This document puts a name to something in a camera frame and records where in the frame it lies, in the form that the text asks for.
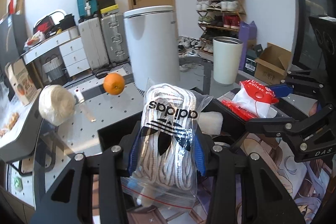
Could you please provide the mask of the white desk with drawers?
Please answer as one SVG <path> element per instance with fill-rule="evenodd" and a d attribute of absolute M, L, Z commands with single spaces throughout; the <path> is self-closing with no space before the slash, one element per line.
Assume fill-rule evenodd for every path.
<path fill-rule="evenodd" d="M 74 77 L 91 68 L 77 26 L 68 28 L 33 46 L 22 57 L 25 64 L 29 64 L 44 55 L 50 55 L 51 52 L 60 53 L 69 77 Z"/>

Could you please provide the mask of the white handled knife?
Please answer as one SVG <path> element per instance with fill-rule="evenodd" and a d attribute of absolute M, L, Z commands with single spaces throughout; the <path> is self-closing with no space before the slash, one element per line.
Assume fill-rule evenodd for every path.
<path fill-rule="evenodd" d="M 96 118 L 93 116 L 93 114 L 89 110 L 88 106 L 86 105 L 84 96 L 81 93 L 80 89 L 75 89 L 75 96 L 77 97 L 77 100 L 79 102 L 79 108 L 80 108 L 81 112 L 85 115 L 85 117 L 90 122 L 95 122 Z"/>

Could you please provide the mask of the clear bag of oranges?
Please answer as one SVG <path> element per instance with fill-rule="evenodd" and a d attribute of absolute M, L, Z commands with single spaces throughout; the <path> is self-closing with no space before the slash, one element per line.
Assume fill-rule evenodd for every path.
<path fill-rule="evenodd" d="M 16 94 L 9 99 L 9 88 L 1 81 L 1 138 L 16 124 L 19 115 L 21 102 Z"/>

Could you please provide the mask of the purple paper bag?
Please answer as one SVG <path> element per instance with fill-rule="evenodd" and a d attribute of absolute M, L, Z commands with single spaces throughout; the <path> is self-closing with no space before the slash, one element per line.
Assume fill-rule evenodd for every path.
<path fill-rule="evenodd" d="M 257 26 L 254 21 L 250 24 L 241 21 L 239 30 L 239 40 L 243 43 L 243 49 L 241 52 L 239 70 L 243 70 L 245 64 L 245 57 L 248 48 L 248 41 L 255 40 L 257 38 Z"/>

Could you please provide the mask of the anime printed table mat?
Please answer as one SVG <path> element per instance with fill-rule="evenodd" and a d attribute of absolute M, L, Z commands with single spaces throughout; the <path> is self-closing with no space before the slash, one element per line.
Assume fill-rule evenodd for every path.
<path fill-rule="evenodd" d="M 235 153 L 235 147 L 224 148 L 214 143 L 206 156 L 206 175 L 213 177 L 209 223 L 234 223 L 235 176 L 241 174 L 242 219 L 247 223 L 303 223 L 303 216 L 261 155 L 250 152 L 246 156 Z"/>

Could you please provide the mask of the grey side table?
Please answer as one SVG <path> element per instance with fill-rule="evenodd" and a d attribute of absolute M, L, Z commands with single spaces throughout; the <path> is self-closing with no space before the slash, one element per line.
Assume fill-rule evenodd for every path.
<path fill-rule="evenodd" d="M 31 176 L 32 172 L 22 170 L 23 160 L 34 154 L 41 132 L 46 134 L 55 129 L 55 126 L 41 117 L 38 100 L 30 103 L 23 108 L 12 130 L 1 137 L 1 160 L 9 164 L 19 175 Z"/>

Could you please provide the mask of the cream tumbler cup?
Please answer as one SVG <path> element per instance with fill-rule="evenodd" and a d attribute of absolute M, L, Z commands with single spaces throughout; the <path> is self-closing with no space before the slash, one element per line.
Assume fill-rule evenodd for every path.
<path fill-rule="evenodd" d="M 213 38 L 214 80 L 222 85 L 235 82 L 242 55 L 243 42 L 236 38 L 217 36 Z"/>

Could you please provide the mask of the black cardboard box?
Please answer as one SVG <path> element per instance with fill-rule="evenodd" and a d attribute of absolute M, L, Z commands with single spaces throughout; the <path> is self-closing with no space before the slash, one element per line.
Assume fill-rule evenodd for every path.
<path fill-rule="evenodd" d="M 215 111 L 223 116 L 222 132 L 237 141 L 246 133 L 246 121 L 234 114 L 219 100 L 201 94 L 196 90 L 173 87 L 178 93 L 169 92 L 168 84 L 163 85 L 163 92 L 158 99 L 147 99 L 142 112 L 129 116 L 114 124 L 98 130 L 102 155 L 112 155 L 112 147 L 118 147 L 117 158 L 122 168 L 128 166 L 129 151 L 134 136 L 141 132 L 141 146 L 146 137 L 155 137 L 151 148 L 156 156 L 164 155 L 173 143 L 183 151 L 191 153 L 194 158 L 195 134 L 202 133 L 198 125 L 201 112 Z M 207 154 L 212 147 L 209 138 L 205 139 Z"/>

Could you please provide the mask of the orange printed fruit carton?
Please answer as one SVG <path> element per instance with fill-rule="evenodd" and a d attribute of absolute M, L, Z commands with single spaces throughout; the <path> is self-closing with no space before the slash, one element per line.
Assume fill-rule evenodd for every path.
<path fill-rule="evenodd" d="M 37 93 L 37 88 L 33 83 L 28 70 L 22 59 L 13 63 L 7 63 L 5 73 L 11 87 L 24 106 L 27 106 Z"/>

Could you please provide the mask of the red white balloon bag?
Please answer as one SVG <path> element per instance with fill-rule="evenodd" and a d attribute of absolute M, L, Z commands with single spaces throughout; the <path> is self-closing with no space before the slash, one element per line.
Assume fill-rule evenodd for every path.
<path fill-rule="evenodd" d="M 241 119 L 248 121 L 254 118 L 275 118 L 277 111 L 271 106 L 278 99 L 274 91 L 255 80 L 240 82 L 240 90 L 232 100 L 221 103 Z"/>

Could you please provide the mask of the wooden shoe rack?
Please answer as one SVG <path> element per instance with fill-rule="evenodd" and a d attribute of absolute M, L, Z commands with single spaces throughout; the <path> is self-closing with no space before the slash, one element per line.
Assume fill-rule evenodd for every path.
<path fill-rule="evenodd" d="M 213 54 L 213 39 L 227 36 L 237 39 L 240 24 L 246 16 L 244 0 L 196 0 L 197 25 L 202 30 L 200 46 L 190 45 Z"/>

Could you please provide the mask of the white wicker basket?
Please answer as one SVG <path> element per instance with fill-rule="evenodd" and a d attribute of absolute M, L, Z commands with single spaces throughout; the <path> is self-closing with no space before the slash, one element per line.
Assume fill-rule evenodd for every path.
<path fill-rule="evenodd" d="M 65 76 L 65 66 L 60 57 L 54 57 L 42 65 L 42 70 L 46 74 L 49 83 L 60 80 Z"/>

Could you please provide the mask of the white cylindrical trash can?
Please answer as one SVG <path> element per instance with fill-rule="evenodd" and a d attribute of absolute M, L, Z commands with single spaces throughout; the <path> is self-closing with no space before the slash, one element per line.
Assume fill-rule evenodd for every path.
<path fill-rule="evenodd" d="M 180 81 L 178 36 L 173 6 L 150 6 L 123 14 L 134 83 L 146 90 L 147 81 L 177 85 Z"/>

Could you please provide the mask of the beige yarn ball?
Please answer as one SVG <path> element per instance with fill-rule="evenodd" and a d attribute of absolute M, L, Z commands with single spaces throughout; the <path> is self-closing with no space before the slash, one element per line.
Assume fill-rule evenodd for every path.
<path fill-rule="evenodd" d="M 48 85 L 39 96 L 39 114 L 54 126 L 60 126 L 75 112 L 74 95 L 60 85 Z"/>

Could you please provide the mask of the white foam sponge block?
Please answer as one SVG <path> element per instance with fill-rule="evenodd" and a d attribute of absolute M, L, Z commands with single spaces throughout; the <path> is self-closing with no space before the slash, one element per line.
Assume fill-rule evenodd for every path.
<path fill-rule="evenodd" d="M 217 136 L 221 134 L 223 124 L 223 116 L 219 112 L 201 112 L 198 120 L 198 125 L 201 132 L 210 136 Z"/>

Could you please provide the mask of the bagged white shoelaces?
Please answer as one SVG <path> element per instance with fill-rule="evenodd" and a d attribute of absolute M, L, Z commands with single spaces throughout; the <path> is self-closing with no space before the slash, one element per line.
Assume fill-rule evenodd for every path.
<path fill-rule="evenodd" d="M 136 166 L 121 180 L 136 205 L 192 209 L 197 195 L 198 120 L 212 99 L 176 85 L 147 82 Z"/>

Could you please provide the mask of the brown cardboard box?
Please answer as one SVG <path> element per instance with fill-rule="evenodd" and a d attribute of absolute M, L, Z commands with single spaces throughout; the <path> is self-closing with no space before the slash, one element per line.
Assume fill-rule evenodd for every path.
<path fill-rule="evenodd" d="M 255 78 L 269 85 L 279 84 L 287 75 L 290 61 L 290 51 L 268 43 L 266 49 L 255 60 Z"/>

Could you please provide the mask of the orange fruit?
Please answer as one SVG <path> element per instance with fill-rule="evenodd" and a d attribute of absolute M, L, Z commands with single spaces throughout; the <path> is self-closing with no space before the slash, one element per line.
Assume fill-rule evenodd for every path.
<path fill-rule="evenodd" d="M 125 79 L 118 73 L 109 73 L 104 78 L 103 88 L 111 95 L 119 95 L 125 88 Z"/>

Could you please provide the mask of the white suitcase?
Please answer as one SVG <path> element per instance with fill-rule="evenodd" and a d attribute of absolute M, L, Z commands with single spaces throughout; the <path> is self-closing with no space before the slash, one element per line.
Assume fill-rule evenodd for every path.
<path fill-rule="evenodd" d="M 109 59 L 99 18 L 79 23 L 78 29 L 90 68 L 95 70 L 108 65 Z"/>

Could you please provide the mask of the silver suitcase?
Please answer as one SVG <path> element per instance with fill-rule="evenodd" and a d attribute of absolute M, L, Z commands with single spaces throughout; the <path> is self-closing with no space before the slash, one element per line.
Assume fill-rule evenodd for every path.
<path fill-rule="evenodd" d="M 129 59 L 123 14 L 118 12 L 101 18 L 102 34 L 109 61 L 122 63 Z"/>

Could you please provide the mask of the dark grey refrigerator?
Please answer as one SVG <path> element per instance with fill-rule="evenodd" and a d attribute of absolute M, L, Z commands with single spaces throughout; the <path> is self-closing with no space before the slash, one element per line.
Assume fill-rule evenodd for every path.
<path fill-rule="evenodd" d="M 11 14 L 1 20 L 0 62 L 1 73 L 5 74 L 7 63 L 16 61 L 24 53 L 27 41 L 26 19 L 24 15 Z"/>

